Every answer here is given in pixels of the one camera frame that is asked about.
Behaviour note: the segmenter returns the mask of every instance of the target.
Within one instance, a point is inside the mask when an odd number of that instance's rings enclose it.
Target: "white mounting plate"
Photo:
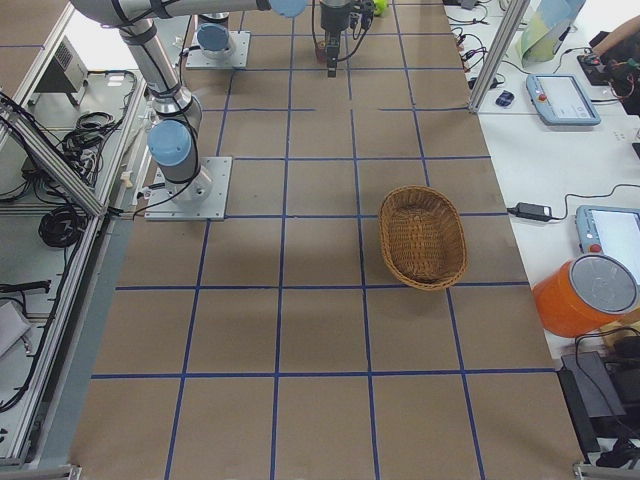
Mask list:
[[[229,31],[236,50],[230,56],[221,59],[213,59],[205,57],[202,50],[193,50],[189,52],[187,57],[187,69],[192,70],[243,70],[247,68],[247,58],[249,57],[249,42],[251,41],[251,32],[232,32]],[[194,41],[191,46],[198,46],[198,42]]]
[[[213,186],[209,196],[194,204],[180,204],[170,200],[162,205],[151,207],[144,214],[147,220],[224,220],[233,159],[231,157],[203,157],[201,160],[202,165],[209,170],[213,178]],[[164,175],[160,169],[156,172],[154,182],[164,182]],[[169,197],[169,192],[164,188],[153,190],[149,198],[149,205]]]

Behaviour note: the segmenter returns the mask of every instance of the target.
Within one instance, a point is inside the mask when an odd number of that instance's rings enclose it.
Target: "orange container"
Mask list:
[[[605,255],[583,255],[533,288],[544,328],[574,338],[618,320],[633,309],[636,282],[624,265]]]

